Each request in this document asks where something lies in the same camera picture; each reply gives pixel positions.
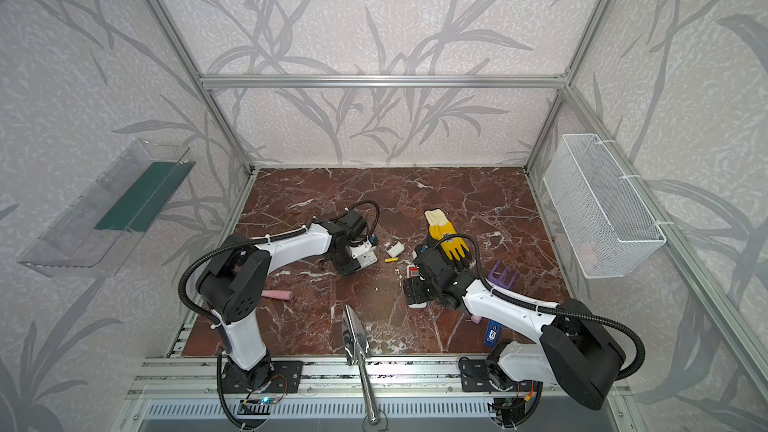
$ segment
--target blue package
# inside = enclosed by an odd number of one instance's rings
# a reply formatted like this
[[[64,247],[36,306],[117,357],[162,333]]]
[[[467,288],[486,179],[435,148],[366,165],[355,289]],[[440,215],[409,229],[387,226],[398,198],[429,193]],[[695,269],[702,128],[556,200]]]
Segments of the blue package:
[[[485,338],[482,342],[489,347],[496,347],[498,335],[502,332],[502,325],[496,321],[488,321],[488,328],[485,329]]]

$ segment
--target wall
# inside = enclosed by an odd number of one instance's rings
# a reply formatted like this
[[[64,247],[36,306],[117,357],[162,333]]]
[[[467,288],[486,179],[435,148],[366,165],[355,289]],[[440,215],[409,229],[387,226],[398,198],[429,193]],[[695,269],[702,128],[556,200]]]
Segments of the wall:
[[[561,74],[596,2],[163,1],[206,74],[383,75]],[[294,166],[519,166],[530,149],[523,144],[535,140],[554,96],[549,90],[218,93],[255,162]]]
[[[765,0],[618,0],[576,86],[768,344],[764,24]],[[569,117],[555,136],[583,131]],[[561,238],[580,297],[646,341],[629,382],[651,430],[768,430],[765,404],[662,252],[626,278],[586,282]]]
[[[0,0],[0,429],[106,430],[245,175],[141,0]],[[197,165],[112,278],[16,263],[133,140]]]

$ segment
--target red marble tabletop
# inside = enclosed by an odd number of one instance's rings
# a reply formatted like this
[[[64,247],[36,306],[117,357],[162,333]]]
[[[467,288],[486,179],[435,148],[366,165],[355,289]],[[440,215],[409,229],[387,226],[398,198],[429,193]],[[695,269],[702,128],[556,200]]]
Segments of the red marble tabletop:
[[[379,261],[347,277],[312,257],[270,274],[264,289],[287,289],[291,302],[262,298],[256,317],[272,355],[341,353],[344,303],[357,312],[374,354],[485,353],[487,321],[430,303],[410,309],[402,278],[411,250],[423,242],[424,211],[440,208],[457,232],[474,235],[485,270],[501,260],[520,271],[515,292],[545,301],[568,296],[542,220],[521,168],[262,169],[236,231],[249,237],[295,228],[311,216],[331,217],[364,198],[381,206],[375,235]],[[369,220],[372,210],[360,210]],[[384,263],[385,249],[406,246],[400,261]],[[504,328],[502,338],[530,342]],[[195,324],[184,356],[216,354],[219,338],[204,319]]]

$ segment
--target pink handle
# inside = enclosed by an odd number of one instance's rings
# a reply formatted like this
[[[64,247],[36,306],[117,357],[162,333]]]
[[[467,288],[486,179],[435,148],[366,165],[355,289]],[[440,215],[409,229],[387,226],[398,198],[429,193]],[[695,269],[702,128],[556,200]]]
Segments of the pink handle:
[[[262,297],[277,298],[281,301],[292,301],[293,291],[261,291]]]

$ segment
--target wire mesh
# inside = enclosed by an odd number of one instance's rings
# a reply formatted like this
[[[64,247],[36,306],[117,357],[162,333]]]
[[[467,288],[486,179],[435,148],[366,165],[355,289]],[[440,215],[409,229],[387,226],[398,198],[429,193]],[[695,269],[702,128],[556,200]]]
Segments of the wire mesh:
[[[563,135],[544,184],[587,278],[623,277],[667,241],[595,134]]]

